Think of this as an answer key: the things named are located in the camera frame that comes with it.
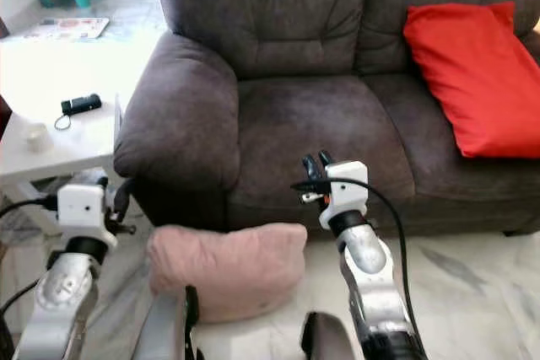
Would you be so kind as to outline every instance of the black remote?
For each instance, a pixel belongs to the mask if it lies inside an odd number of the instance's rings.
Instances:
[[[78,97],[71,101],[65,100],[62,102],[62,113],[65,116],[72,116],[78,113],[84,113],[101,107],[101,99],[97,94],[91,94],[87,97]]]

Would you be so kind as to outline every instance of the pillow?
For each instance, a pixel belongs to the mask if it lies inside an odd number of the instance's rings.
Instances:
[[[305,227],[270,223],[229,234],[161,227],[148,241],[154,293],[197,289],[199,320],[266,313],[286,302],[304,275]]]
[[[514,3],[408,9],[403,34],[468,158],[540,158],[540,67]]]

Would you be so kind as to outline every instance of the red pillow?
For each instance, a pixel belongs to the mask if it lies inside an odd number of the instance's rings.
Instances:
[[[465,157],[540,158],[540,67],[514,3],[410,7],[403,34]]]

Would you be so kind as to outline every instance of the marble floor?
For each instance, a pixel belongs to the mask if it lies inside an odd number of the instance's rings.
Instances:
[[[40,9],[32,16],[35,22],[45,17],[110,17],[100,42],[157,39],[165,30],[157,0],[94,0],[89,9]],[[26,41],[23,33],[4,42]],[[152,299],[144,254],[151,229],[140,215],[130,222],[139,232],[122,237],[105,263],[100,301],[89,321],[86,360],[129,359]],[[25,218],[17,219],[15,228],[1,235],[9,249],[0,270],[0,302],[43,272],[55,244]],[[389,244],[397,258],[396,240]],[[540,359],[540,234],[410,238],[408,248],[413,305],[431,360]],[[253,320],[198,327],[197,341],[207,360],[300,360],[300,332],[311,310],[337,315],[353,337],[347,288],[333,242],[309,243],[305,257],[305,277],[282,308]],[[10,309],[7,321],[14,333],[23,329],[31,310],[31,294]]]

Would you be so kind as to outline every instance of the pink pillow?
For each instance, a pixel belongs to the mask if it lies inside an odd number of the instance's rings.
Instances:
[[[269,223],[229,234],[166,226],[148,241],[154,293],[197,289],[202,322],[240,320],[287,301],[304,275],[307,232]]]

